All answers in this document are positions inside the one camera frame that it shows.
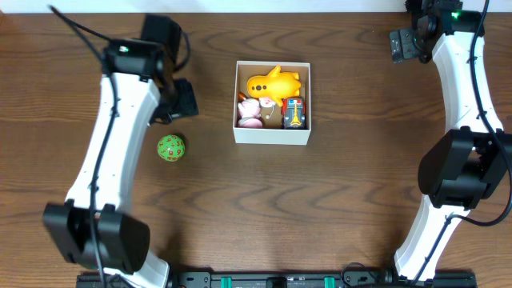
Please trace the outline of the green number ball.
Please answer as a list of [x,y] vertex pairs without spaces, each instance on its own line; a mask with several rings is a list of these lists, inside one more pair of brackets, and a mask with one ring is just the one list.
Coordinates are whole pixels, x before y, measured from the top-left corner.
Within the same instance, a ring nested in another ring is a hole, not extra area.
[[177,135],[167,135],[158,141],[157,152],[162,159],[176,162],[186,153],[185,142]]

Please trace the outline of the pink pig toy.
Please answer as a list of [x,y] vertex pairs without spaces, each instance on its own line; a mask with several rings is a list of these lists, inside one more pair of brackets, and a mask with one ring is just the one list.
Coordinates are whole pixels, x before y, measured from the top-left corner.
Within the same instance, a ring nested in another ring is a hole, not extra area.
[[239,93],[237,108],[239,128],[263,128],[259,100],[256,98],[249,98],[245,96],[244,93]]

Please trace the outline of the orange duck toy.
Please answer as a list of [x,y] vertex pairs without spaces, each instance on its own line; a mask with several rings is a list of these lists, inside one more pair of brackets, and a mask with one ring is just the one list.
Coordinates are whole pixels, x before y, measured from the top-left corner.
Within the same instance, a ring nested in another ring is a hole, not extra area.
[[269,98],[282,107],[284,99],[300,95],[302,84],[299,72],[282,72],[281,66],[276,65],[267,75],[251,77],[246,88],[252,98]]

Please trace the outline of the red toy fire truck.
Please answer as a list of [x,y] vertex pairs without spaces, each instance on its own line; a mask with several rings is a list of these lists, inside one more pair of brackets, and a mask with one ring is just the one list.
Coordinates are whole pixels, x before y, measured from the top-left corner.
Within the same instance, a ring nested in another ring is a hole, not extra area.
[[285,130],[306,128],[305,105],[302,98],[287,98],[283,101],[282,128]]

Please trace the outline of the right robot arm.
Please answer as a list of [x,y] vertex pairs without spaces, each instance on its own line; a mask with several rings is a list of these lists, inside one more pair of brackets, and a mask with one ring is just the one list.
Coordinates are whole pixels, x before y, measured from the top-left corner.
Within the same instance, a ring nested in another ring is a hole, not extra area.
[[487,222],[470,218],[505,176],[511,175],[511,136],[490,97],[483,61],[487,12],[464,10],[459,0],[407,0],[409,28],[390,33],[394,62],[434,62],[442,84],[445,134],[418,168],[421,204],[404,243],[394,253],[395,284],[409,287],[472,286],[474,280],[437,273],[437,262],[461,222],[495,226],[511,212]]

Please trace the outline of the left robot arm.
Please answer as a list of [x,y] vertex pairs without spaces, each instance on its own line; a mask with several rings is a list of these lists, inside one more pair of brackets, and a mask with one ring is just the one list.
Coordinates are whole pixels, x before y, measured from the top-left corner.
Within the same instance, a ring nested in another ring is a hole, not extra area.
[[189,42],[179,24],[148,14],[138,38],[111,38],[96,52],[102,68],[98,116],[82,167],[63,203],[42,221],[64,260],[94,270],[92,287],[172,287],[170,264],[150,250],[150,228],[131,213],[143,139],[154,123],[198,114],[192,85],[174,74]]

